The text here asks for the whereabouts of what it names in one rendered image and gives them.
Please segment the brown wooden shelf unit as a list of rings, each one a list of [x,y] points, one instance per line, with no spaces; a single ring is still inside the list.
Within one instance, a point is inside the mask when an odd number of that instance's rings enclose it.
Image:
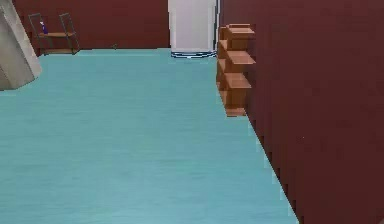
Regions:
[[[248,53],[248,42],[254,35],[250,24],[228,24],[219,29],[216,85],[227,117],[246,115],[251,89],[246,67],[255,64]]]

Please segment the dark metal frame shelf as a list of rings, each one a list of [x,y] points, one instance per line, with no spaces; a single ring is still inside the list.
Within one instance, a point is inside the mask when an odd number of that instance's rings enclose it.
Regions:
[[[62,32],[49,32],[43,34],[40,21],[43,21],[40,13],[30,14],[28,16],[33,34],[35,35],[40,53],[44,56],[50,54],[71,54],[76,55],[80,51],[80,45],[77,38],[77,32],[73,26],[72,18],[69,13],[59,15],[60,23],[63,28]],[[56,48],[53,45],[54,39],[65,39],[67,42],[66,48]]]

